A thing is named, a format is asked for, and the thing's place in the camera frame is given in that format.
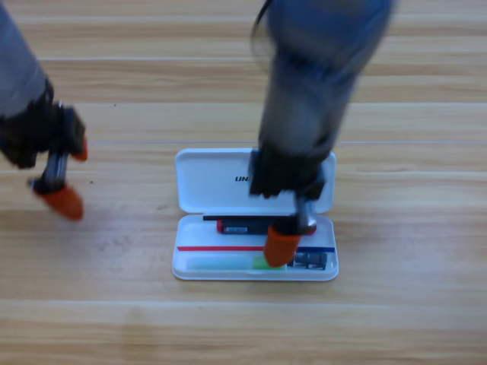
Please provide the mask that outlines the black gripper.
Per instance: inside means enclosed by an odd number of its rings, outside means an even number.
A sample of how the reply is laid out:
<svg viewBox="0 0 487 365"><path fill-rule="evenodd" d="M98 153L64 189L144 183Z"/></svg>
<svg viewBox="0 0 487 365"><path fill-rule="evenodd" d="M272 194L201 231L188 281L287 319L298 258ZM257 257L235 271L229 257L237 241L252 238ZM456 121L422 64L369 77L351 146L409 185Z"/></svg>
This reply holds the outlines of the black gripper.
<svg viewBox="0 0 487 365"><path fill-rule="evenodd" d="M68 156L81 162L88 159L86 128L74 107L54 103L46 93L21 114L3 116L1 152L21 170L35 167L37 155L46 152L43 175L30 181L35 196L67 220L84 217L83 198L66 183Z"/></svg>
<svg viewBox="0 0 487 365"><path fill-rule="evenodd" d="M317 229L313 207L323 191L326 178L322 163L327 159L327 146L317 144L307 152L282 151L262 142L250 155L250 194L271 198L282 192L294 195L295 213L276 218L269 225L263 255L272 268L287 265L297 252L300 235Z"/></svg>

